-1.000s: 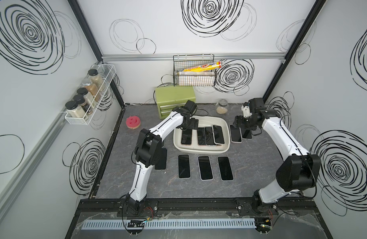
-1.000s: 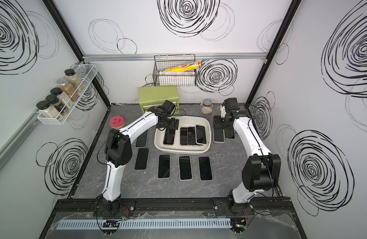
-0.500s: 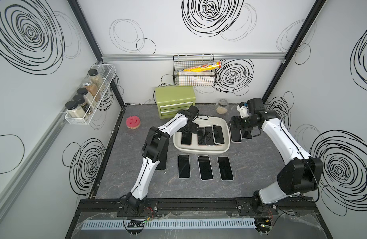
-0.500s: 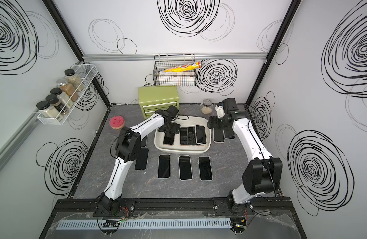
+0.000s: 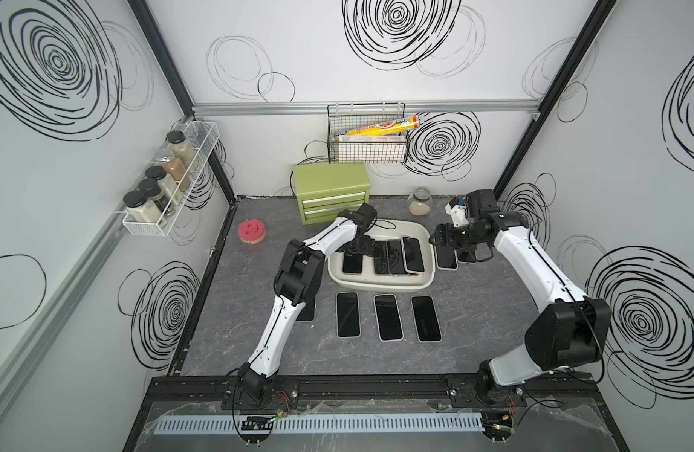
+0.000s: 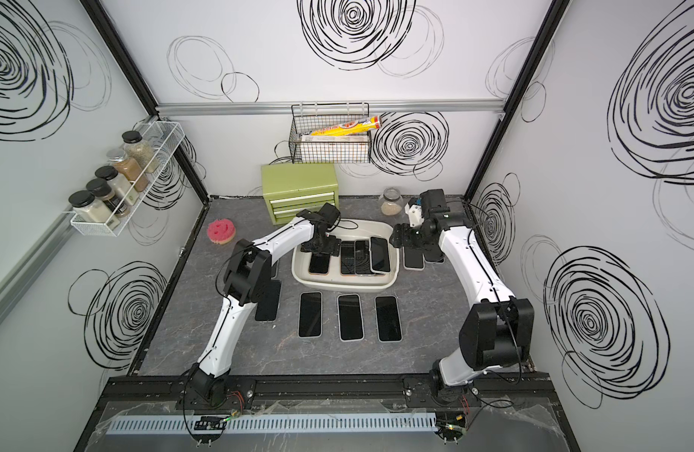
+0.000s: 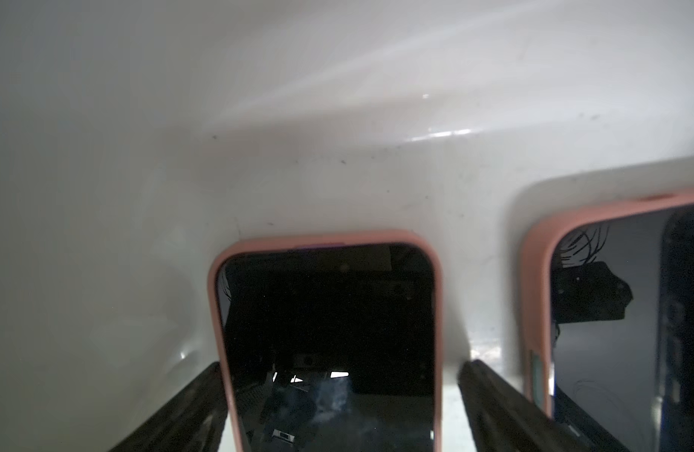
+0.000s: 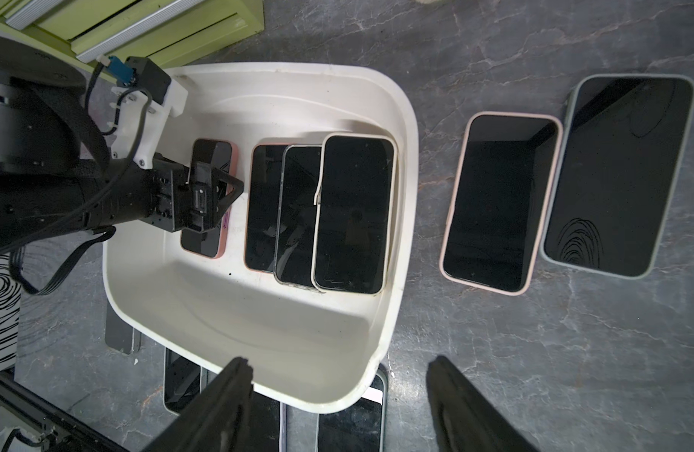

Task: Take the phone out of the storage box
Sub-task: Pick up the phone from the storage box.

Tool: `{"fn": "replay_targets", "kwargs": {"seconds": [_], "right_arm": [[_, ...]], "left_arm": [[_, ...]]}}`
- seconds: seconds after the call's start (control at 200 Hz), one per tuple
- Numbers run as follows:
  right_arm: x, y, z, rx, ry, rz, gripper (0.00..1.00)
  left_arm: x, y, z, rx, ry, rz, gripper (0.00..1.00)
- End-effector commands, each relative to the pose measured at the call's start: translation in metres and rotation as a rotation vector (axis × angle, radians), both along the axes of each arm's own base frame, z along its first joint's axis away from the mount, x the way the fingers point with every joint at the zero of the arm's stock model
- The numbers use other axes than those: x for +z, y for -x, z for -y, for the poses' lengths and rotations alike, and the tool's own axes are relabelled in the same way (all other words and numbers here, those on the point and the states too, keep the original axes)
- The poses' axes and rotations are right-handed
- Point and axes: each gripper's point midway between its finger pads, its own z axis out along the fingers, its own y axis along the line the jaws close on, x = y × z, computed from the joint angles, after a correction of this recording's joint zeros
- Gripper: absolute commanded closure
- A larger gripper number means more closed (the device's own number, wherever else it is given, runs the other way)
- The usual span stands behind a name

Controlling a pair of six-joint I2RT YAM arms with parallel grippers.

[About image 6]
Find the white plastic storage box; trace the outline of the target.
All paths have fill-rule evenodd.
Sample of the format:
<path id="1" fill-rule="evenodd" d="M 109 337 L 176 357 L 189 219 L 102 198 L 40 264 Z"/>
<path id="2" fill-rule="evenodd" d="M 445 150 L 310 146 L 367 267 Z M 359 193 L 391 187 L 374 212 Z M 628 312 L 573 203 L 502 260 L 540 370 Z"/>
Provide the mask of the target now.
<path id="1" fill-rule="evenodd" d="M 366 240 L 372 237 L 388 239 L 393 231 L 390 224 L 374 220 L 352 220 L 346 218 L 341 227 L 336 228 L 330 235 L 342 241 Z M 401 252 L 388 245 L 389 273 L 373 273 L 372 275 L 341 273 L 341 258 L 332 257 L 326 274 L 309 273 L 310 254 L 301 252 L 297 246 L 291 253 L 292 276 L 304 286 L 318 290 L 338 292 L 378 293 L 387 290 L 398 279 L 401 267 Z"/>

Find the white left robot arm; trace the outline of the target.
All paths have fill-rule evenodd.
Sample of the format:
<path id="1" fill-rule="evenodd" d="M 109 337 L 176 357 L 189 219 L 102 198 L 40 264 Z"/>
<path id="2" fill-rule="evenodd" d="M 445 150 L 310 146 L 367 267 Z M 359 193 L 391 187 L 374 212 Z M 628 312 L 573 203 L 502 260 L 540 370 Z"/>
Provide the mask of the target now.
<path id="1" fill-rule="evenodd" d="M 226 399 L 226 375 L 249 315 L 265 301 L 272 280 L 273 263 L 286 253 L 306 246 L 309 252 L 332 255 L 339 248 L 331 235 L 341 212 L 325 203 L 318 211 L 304 209 L 277 231 L 255 241 L 240 240 L 226 259 L 222 307 L 205 350 L 190 368 L 186 385 L 209 405 Z"/>

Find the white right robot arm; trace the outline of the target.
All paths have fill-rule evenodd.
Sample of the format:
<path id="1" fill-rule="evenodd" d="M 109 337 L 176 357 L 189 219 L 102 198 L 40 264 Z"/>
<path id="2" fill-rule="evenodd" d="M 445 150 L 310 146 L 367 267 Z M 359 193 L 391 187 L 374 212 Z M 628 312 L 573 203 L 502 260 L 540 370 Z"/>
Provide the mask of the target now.
<path id="1" fill-rule="evenodd" d="M 390 245 L 447 259 L 469 302 L 457 349 L 430 371 L 433 397 L 447 402 L 488 373 L 498 375 L 513 366 L 522 371 L 530 355 L 535 309 L 498 276 L 480 247 L 474 223 L 450 209 L 441 189 L 411 199 L 405 212 L 409 222 L 393 227 Z"/>

